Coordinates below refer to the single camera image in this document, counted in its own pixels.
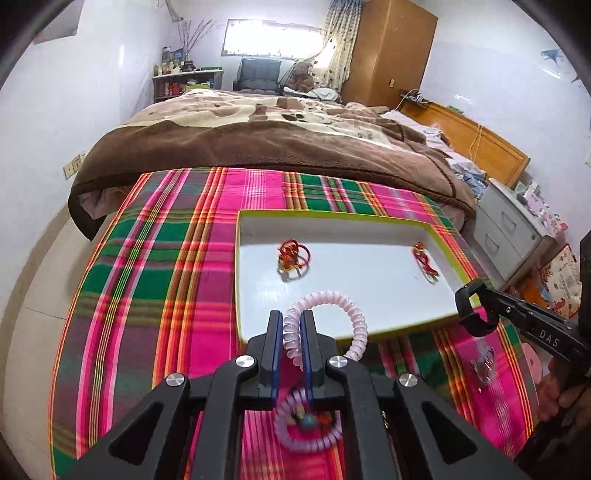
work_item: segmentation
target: human hand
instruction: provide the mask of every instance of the human hand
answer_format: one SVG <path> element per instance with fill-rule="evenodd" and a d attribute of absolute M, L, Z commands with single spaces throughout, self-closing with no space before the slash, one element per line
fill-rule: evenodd
<path fill-rule="evenodd" d="M 538 385 L 537 415 L 541 421 L 551 419 L 558 413 L 559 408 L 569 408 L 585 389 L 576 405 L 577 417 L 571 433 L 577 434 L 591 424 L 591 390 L 587 388 L 587 384 L 583 384 L 560 394 L 560 384 L 556 378 L 557 364 L 556 359 L 553 358 L 548 365 L 550 373 Z"/>

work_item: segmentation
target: white wall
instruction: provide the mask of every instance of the white wall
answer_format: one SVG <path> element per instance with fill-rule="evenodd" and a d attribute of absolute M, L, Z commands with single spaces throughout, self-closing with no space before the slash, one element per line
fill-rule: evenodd
<path fill-rule="evenodd" d="M 321 28 L 330 0 L 299 0 L 281 2 L 277 0 L 179 0 L 175 3 L 177 12 L 193 25 L 203 19 L 211 18 L 220 27 L 210 33 L 192 49 L 189 58 L 197 67 L 221 65 L 224 68 L 222 88 L 232 90 L 232 82 L 238 75 L 242 57 L 222 57 L 222 46 L 226 34 L 226 24 L 231 18 L 252 20 L 271 20 L 279 23 L 293 23 Z M 178 34 L 172 37 L 172 48 L 180 47 Z M 283 60 L 280 78 L 292 65 Z"/>
<path fill-rule="evenodd" d="M 31 248 L 67 201 L 62 166 L 149 103 L 172 23 L 156 5 L 86 0 L 77 34 L 30 45 L 0 89 L 0 319 Z"/>
<path fill-rule="evenodd" d="M 439 17 L 421 90 L 454 105 L 531 157 L 527 172 L 578 243 L 591 228 L 591 100 L 552 38 L 511 0 L 415 0 Z M 542 70 L 562 71 L 556 79 Z M 471 100 L 471 104 L 456 98 Z"/>

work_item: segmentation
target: bed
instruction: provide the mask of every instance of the bed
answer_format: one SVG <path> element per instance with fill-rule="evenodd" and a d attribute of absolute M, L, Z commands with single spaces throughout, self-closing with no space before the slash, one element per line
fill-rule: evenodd
<path fill-rule="evenodd" d="M 440 207 L 471 216 L 475 198 L 421 131 L 357 104 L 193 92 L 105 135 L 72 187 L 70 211 L 85 235 L 116 214 L 72 301 L 57 353 L 49 406 L 57 476 L 166 375 L 208 374 L 241 350 L 233 280 L 240 210 L 429 223 L 467 278 L 486 278 Z M 496 376 L 483 389 L 472 362 L 487 348 Z M 486 339 L 454 323 L 380 339 L 363 362 L 390 377 L 421 375 L 508 456 L 533 430 L 535 387 L 511 325 Z M 343 477 L 342 446 L 287 452 L 273 435 L 272 413 L 247 412 L 243 438 L 244 479 Z"/>
<path fill-rule="evenodd" d="M 183 167 L 269 168 L 372 181 L 475 214 L 469 188 L 421 132 L 355 103 L 203 89 L 151 105 L 101 138 L 74 180 L 70 214 L 93 238 L 142 173 Z"/>
<path fill-rule="evenodd" d="M 401 113 L 416 123 L 440 130 L 457 155 L 471 158 L 487 177 L 513 188 L 530 162 L 529 156 L 482 124 L 435 102 L 405 101 Z"/>
<path fill-rule="evenodd" d="M 234 250 L 238 212 L 244 209 L 328 210 L 425 222 L 468 278 L 485 277 L 437 203 L 419 193 L 277 170 L 143 174 L 93 254 L 60 341 L 49 411 L 57 476 L 166 375 L 209 374 L 238 354 Z M 488 348 L 494 349 L 496 376 L 481 388 L 472 362 Z M 376 374 L 420 375 L 511 457 L 533 429 L 535 389 L 524 361 L 511 324 L 475 339 L 452 323 L 370 342 L 363 356 Z M 312 455 L 286 451 L 273 434 L 272 412 L 246 413 L 245 480 L 340 480 L 343 455 L 341 445 Z"/>
<path fill-rule="evenodd" d="M 486 172 L 480 169 L 472 160 L 460 155 L 452 149 L 444 141 L 443 138 L 445 138 L 445 136 L 439 128 L 421 125 L 409 116 L 396 110 L 383 113 L 381 117 L 388 118 L 401 125 L 412 128 L 417 132 L 421 132 L 425 136 L 425 144 L 430 148 L 442 152 L 456 178 L 465 182 L 470 187 L 474 197 L 477 200 L 480 199 L 483 195 L 483 190 L 486 188 L 483 183 L 486 178 Z M 451 220 L 454 227 L 456 227 L 458 231 L 462 230 L 464 220 L 466 219 L 465 212 L 444 203 L 440 203 L 439 206 Z"/>

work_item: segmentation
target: pink coiled bracelet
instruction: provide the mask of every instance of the pink coiled bracelet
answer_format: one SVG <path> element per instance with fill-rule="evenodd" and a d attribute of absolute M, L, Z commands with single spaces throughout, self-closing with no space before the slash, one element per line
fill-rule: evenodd
<path fill-rule="evenodd" d="M 359 361 L 365 352 L 368 343 L 368 326 L 360 308 L 346 295 L 332 290 L 315 291 L 306 295 L 287 310 L 283 317 L 283 341 L 287 350 L 287 356 L 293 364 L 302 368 L 301 339 L 300 339 L 300 315 L 304 310 L 310 310 L 318 305 L 338 305 L 349 315 L 353 324 L 353 342 L 345 353 L 345 357 Z M 273 425 L 275 435 L 279 442 L 293 452 L 319 452 L 335 445 L 343 436 L 343 430 L 339 412 L 335 412 L 335 425 L 329 433 L 316 440 L 294 440 L 288 430 L 286 418 L 291 414 L 296 405 L 307 404 L 306 390 L 299 388 L 288 394 L 277 407 Z"/>

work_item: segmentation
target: teddy bear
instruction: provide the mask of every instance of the teddy bear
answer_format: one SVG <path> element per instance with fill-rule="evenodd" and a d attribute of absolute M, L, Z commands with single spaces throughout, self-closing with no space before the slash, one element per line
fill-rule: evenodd
<path fill-rule="evenodd" d="M 314 80 L 312 79 L 312 75 L 308 73 L 311 67 L 311 63 L 304 61 L 296 63 L 291 72 L 291 77 L 285 85 L 296 92 L 308 93 L 314 88 Z"/>

